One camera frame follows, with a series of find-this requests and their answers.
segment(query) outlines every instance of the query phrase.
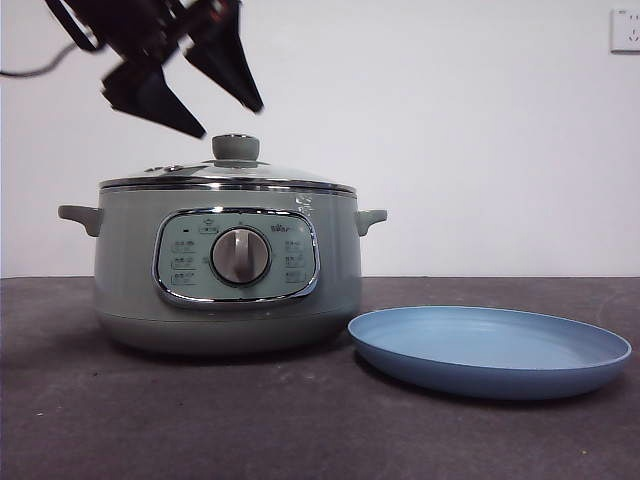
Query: silver knob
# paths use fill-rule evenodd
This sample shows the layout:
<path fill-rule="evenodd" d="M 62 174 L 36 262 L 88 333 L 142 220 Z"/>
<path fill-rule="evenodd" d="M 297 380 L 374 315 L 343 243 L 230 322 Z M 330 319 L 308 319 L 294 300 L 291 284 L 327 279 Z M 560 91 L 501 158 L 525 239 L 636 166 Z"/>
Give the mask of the silver knob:
<path fill-rule="evenodd" d="M 211 140 L 213 155 L 218 160 L 255 162 L 260 153 L 260 140 L 242 133 L 218 135 Z"/>
<path fill-rule="evenodd" d="M 223 233 L 211 249 L 211 263 L 224 280 L 235 284 L 253 282 L 269 263 L 269 247 L 248 228 Z"/>

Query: blue plate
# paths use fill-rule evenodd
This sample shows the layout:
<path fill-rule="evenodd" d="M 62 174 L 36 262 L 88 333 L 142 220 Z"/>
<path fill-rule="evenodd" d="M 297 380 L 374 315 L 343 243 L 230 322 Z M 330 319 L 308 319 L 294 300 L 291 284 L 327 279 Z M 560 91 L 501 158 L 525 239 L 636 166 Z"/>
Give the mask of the blue plate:
<path fill-rule="evenodd" d="M 631 355 L 593 325 L 481 307 L 407 307 L 354 318 L 369 363 L 400 380 L 473 397 L 540 400 L 595 390 Z"/>

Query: electric hot pot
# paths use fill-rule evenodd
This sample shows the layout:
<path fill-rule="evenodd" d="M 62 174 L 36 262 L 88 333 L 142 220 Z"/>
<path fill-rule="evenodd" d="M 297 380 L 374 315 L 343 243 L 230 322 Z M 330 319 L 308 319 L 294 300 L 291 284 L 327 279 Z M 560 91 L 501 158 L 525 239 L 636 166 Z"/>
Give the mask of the electric hot pot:
<path fill-rule="evenodd" d="M 360 303 L 359 237 L 386 220 L 354 188 L 258 161 L 259 141 L 213 139 L 215 159 L 100 184 L 61 218 L 97 238 L 95 309 L 115 340 L 178 354 L 312 343 Z"/>

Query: cooker handle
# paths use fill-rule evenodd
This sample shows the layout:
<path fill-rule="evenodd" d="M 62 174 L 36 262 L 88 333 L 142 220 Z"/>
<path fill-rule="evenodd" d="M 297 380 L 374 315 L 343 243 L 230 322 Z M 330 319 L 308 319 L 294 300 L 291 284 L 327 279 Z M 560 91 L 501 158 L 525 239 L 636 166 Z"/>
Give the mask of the cooker handle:
<path fill-rule="evenodd" d="M 361 210 L 356 212 L 356 226 L 358 235 L 364 237 L 369 231 L 369 227 L 374 223 L 384 222 L 387 219 L 386 210 Z"/>
<path fill-rule="evenodd" d="M 103 212 L 101 208 L 80 207 L 77 205 L 60 205 L 58 217 L 84 225 L 87 234 L 92 237 L 100 235 Z"/>

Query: wall outlet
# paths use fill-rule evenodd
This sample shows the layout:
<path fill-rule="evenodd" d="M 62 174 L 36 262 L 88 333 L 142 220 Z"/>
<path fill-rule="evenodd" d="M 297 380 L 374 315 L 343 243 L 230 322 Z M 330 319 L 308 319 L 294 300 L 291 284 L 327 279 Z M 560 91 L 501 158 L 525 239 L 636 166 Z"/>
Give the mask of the wall outlet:
<path fill-rule="evenodd" d="M 616 8 L 611 12 L 611 51 L 640 52 L 640 10 Z"/>

